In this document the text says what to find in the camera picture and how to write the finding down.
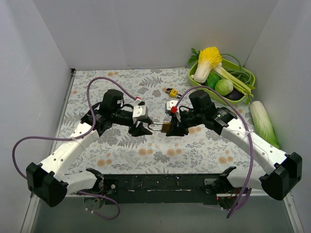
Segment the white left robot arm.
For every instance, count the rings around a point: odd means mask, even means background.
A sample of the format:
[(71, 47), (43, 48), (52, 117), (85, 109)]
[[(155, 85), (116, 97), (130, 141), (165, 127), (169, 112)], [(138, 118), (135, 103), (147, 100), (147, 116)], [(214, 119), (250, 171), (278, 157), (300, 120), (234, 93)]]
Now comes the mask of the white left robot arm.
[(69, 141), (59, 146), (38, 165), (30, 163), (26, 168), (29, 190), (50, 207), (58, 205), (66, 194), (86, 191), (101, 194), (104, 189), (104, 175), (93, 169), (76, 174), (67, 174), (68, 168), (81, 153), (113, 124), (127, 126), (133, 137), (151, 135), (144, 123), (151, 123), (148, 108), (137, 98), (133, 104), (124, 104), (123, 93), (109, 89), (101, 102), (92, 106), (85, 114)]

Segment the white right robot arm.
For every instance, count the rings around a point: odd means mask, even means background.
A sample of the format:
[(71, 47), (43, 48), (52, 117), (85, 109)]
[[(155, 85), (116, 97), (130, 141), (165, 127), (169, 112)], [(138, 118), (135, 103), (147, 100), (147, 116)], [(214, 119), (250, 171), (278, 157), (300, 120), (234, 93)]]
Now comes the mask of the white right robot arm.
[(302, 177), (302, 157), (296, 152), (286, 152), (270, 145), (260, 136), (246, 130), (242, 118), (226, 107), (216, 107), (209, 94), (196, 90), (189, 95), (192, 108), (181, 111), (177, 101), (166, 102), (166, 113), (171, 115), (171, 126), (167, 136), (185, 136), (189, 128), (204, 125), (207, 129), (236, 144), (240, 149), (253, 157), (261, 169), (247, 175), (234, 168), (223, 172), (213, 188), (226, 193), (233, 192), (248, 182), (247, 188), (265, 191), (276, 200), (284, 197), (295, 187)]

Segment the large brass padlock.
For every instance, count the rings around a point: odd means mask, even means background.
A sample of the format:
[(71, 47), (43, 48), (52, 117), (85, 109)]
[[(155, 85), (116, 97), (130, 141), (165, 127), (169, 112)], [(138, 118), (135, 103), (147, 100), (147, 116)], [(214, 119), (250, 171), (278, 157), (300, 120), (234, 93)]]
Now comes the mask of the large brass padlock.
[(152, 122), (148, 124), (148, 129), (154, 132), (168, 133), (171, 128), (170, 122)]

